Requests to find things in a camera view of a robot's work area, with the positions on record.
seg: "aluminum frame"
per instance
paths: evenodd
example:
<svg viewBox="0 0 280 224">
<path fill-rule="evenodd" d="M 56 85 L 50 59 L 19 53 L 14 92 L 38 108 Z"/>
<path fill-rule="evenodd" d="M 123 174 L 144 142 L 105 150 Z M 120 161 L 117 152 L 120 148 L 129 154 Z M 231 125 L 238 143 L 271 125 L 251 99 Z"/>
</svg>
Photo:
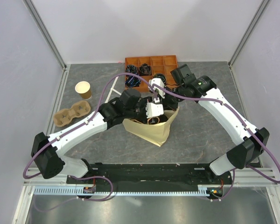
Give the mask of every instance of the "aluminum frame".
<svg viewBox="0 0 280 224">
<path fill-rule="evenodd" d="M 66 86 L 67 78 L 69 76 L 69 72 L 70 72 L 70 64 L 62 72 L 62 77 L 61 77 L 61 80 L 59 83 L 59 87 L 58 87 L 58 91 L 57 91 L 57 94 L 55 97 L 53 108 L 52 108 L 52 111 L 51 111 L 51 114 L 50 114 L 50 117 L 49 117 L 49 120 L 47 123 L 47 129 L 45 132 L 46 135 L 53 133 L 55 130 L 55 124 L 54 124 L 53 117 L 54 117 L 54 114 L 60 110 L 60 105 L 62 102 L 63 93 L 64 93 L 64 89 Z"/>
<path fill-rule="evenodd" d="M 271 0 L 262 0 L 261 4 L 259 5 L 256 13 L 254 14 L 254 16 L 251 20 L 247 30 L 245 31 L 242 39 L 240 40 L 230 61 L 228 62 L 229 66 L 232 66 L 235 63 L 236 59 L 238 58 L 238 55 L 241 53 L 242 49 L 244 48 L 245 44 L 247 43 L 247 40 L 249 39 L 250 35 L 252 34 L 253 30 L 255 29 L 257 23 L 259 22 L 262 14 L 264 13 L 264 11 L 267 8 L 270 1 Z"/>
<path fill-rule="evenodd" d="M 43 37 L 45 38 L 47 44 L 49 45 L 49 47 L 51 48 L 51 50 L 53 51 L 58 63 L 60 64 L 60 66 L 65 69 L 67 67 L 66 63 L 64 62 L 61 54 L 59 53 L 50 33 L 48 32 L 45 24 L 42 21 L 41 16 L 39 15 L 35 5 L 33 4 L 32 0 L 23 0 L 24 4 L 26 5 L 27 9 L 29 10 L 32 18 L 34 19 L 34 21 L 36 22 L 40 32 L 42 33 Z"/>
<path fill-rule="evenodd" d="M 273 170 L 271 168 L 259 168 L 260 171 L 266 175 L 275 178 Z M 38 168 L 29 168 L 28 175 L 33 175 L 38 173 Z M 260 176 L 258 173 L 254 172 L 249 168 L 244 168 L 242 170 L 235 171 L 235 188 L 254 188 L 254 187 L 266 187 L 267 193 L 269 195 L 269 201 L 271 203 L 276 221 L 280 224 L 280 190 L 277 184 L 270 182 L 266 178 Z M 41 175 L 25 180 L 22 189 L 21 197 L 17 206 L 16 213 L 14 215 L 13 224 L 25 223 L 28 218 L 29 207 L 32 202 L 32 196 L 34 190 L 37 186 L 58 186 L 62 188 L 72 188 L 76 186 L 75 184 L 66 183 L 67 175 L 57 175 L 51 179 L 43 179 Z M 79 185 L 79 187 L 92 187 L 92 184 Z M 219 185 L 199 185 L 199 187 L 220 187 Z"/>
</svg>

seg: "gray floor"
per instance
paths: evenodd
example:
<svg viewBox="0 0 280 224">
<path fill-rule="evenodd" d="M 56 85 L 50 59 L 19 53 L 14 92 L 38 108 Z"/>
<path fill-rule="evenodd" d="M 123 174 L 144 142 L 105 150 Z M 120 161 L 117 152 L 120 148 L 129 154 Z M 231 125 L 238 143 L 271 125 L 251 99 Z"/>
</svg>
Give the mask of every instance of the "gray floor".
<svg viewBox="0 0 280 224">
<path fill-rule="evenodd" d="M 47 210 L 72 196 L 36 196 Z M 275 224 L 265 188 L 232 189 L 221 202 L 181 196 L 118 196 L 71 201 L 47 213 L 31 206 L 27 224 Z"/>
<path fill-rule="evenodd" d="M 209 76 L 229 102 L 243 113 L 227 62 L 186 64 L 197 77 Z M 75 85 L 80 81 L 88 81 L 93 93 L 88 102 L 93 111 L 106 82 L 123 71 L 124 65 L 121 63 L 71 65 L 60 109 L 70 108 L 81 100 L 75 93 Z M 115 89 L 124 90 L 124 77 L 119 78 Z M 183 101 L 171 125 L 168 140 L 161 147 L 125 131 L 123 125 L 117 125 L 81 142 L 67 156 L 85 158 L 90 163 L 203 163 L 211 162 L 232 147 L 234 144 L 229 135 L 211 114 L 194 102 Z"/>
</svg>

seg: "paper cup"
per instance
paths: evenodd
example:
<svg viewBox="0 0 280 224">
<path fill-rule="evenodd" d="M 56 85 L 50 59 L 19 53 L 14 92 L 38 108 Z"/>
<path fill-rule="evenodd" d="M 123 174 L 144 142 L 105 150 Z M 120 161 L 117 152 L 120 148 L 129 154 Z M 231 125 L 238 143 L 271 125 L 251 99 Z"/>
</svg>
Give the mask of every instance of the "paper cup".
<svg viewBox="0 0 280 224">
<path fill-rule="evenodd" d="M 90 84 L 86 81 L 77 83 L 75 90 L 83 99 L 90 99 L 92 96 Z"/>
</svg>

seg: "gray speckled surface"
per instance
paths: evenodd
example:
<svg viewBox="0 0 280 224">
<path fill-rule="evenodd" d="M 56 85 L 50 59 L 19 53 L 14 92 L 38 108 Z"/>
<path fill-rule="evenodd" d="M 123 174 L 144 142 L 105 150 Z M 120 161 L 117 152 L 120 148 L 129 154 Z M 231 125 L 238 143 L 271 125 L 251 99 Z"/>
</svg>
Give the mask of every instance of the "gray speckled surface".
<svg viewBox="0 0 280 224">
<path fill-rule="evenodd" d="M 186 64 L 196 77 L 209 76 L 226 99 L 243 114 L 227 62 L 188 62 Z M 75 92 L 75 85 L 80 81 L 88 81 L 93 94 L 88 102 L 93 111 L 105 83 L 112 76 L 123 71 L 124 65 L 120 63 L 71 65 L 60 109 L 70 108 L 81 100 Z M 111 85 L 105 93 L 105 99 L 110 87 Z M 123 91 L 124 77 L 118 79 L 115 89 Z M 66 155 L 73 158 L 85 158 L 90 163 L 201 163 L 211 162 L 234 147 L 227 132 L 204 108 L 189 101 L 183 101 L 179 105 L 180 110 L 171 125 L 170 135 L 161 147 L 125 131 L 123 125 L 117 125 L 103 133 L 91 136 L 72 148 Z"/>
</svg>

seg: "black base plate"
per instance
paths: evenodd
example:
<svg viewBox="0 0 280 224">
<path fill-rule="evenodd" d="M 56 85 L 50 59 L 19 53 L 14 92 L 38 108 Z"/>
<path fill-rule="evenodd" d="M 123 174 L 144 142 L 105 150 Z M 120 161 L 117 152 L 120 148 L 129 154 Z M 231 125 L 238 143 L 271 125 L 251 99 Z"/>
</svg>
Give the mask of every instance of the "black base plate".
<svg viewBox="0 0 280 224">
<path fill-rule="evenodd" d="M 91 164 L 86 176 L 105 176 L 113 183 L 114 192 L 198 191 L 199 184 L 231 184 L 226 172 L 209 181 L 204 167 L 208 164 Z M 91 184 L 93 180 L 77 181 L 67 178 L 67 184 Z M 109 183 L 96 179 L 96 191 L 110 191 Z"/>
</svg>

